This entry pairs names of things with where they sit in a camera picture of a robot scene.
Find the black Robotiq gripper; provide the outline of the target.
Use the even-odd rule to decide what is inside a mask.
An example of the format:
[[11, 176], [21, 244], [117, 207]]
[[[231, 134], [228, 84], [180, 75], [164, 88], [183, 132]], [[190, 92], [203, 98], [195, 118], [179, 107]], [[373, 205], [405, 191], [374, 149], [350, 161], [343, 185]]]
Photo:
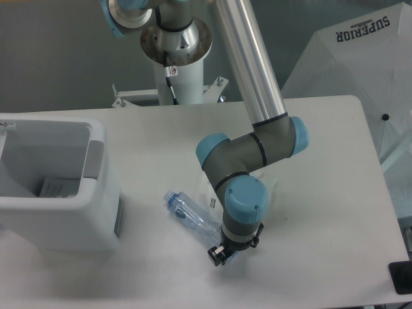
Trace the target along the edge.
[[263, 229], [264, 225], [260, 223], [253, 238], [248, 238], [246, 241], [242, 242], [231, 240], [224, 232], [222, 232], [221, 245], [218, 247], [214, 246], [207, 251], [210, 260], [215, 267], [225, 265], [235, 252], [246, 250], [249, 247], [256, 248], [260, 242], [259, 237]]

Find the silver and grey robot arm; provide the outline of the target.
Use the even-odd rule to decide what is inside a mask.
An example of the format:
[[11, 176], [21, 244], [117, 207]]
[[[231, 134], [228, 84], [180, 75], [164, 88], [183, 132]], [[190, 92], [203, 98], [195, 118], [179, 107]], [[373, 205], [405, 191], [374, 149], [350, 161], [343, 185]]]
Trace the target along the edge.
[[[203, 85], [211, 31], [194, 15], [191, 1], [102, 1], [100, 5], [114, 35], [141, 33], [141, 49], [153, 65], [161, 105], [217, 101]], [[213, 1], [212, 7], [253, 127], [236, 139], [223, 133], [209, 135], [196, 147], [201, 169], [223, 207], [220, 244], [208, 251], [219, 266], [259, 243], [268, 195], [252, 173], [304, 151], [309, 134], [303, 121], [286, 111], [251, 3]]]

